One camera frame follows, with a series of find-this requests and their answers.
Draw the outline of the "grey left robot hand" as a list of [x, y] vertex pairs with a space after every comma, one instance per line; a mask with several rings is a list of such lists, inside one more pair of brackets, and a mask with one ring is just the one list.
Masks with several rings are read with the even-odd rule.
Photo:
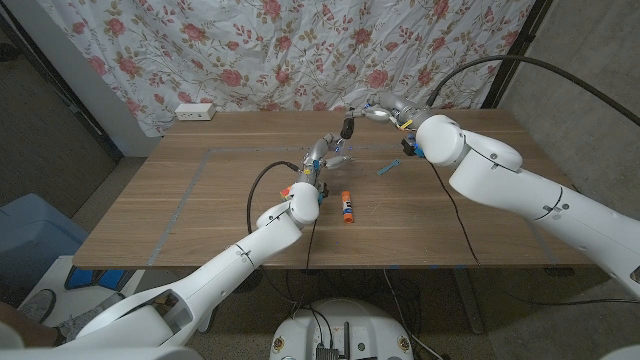
[[352, 156], [341, 154], [345, 142], [345, 139], [333, 133], [319, 139], [304, 156], [297, 182], [317, 186], [322, 170], [337, 169], [352, 162]]

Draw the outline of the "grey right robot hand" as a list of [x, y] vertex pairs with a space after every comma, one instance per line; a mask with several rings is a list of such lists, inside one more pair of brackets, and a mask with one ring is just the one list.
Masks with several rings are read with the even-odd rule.
[[367, 118], [376, 123], [392, 123], [402, 131], [417, 131], [433, 113], [417, 103], [390, 92], [369, 97], [361, 108], [348, 110], [346, 119]]

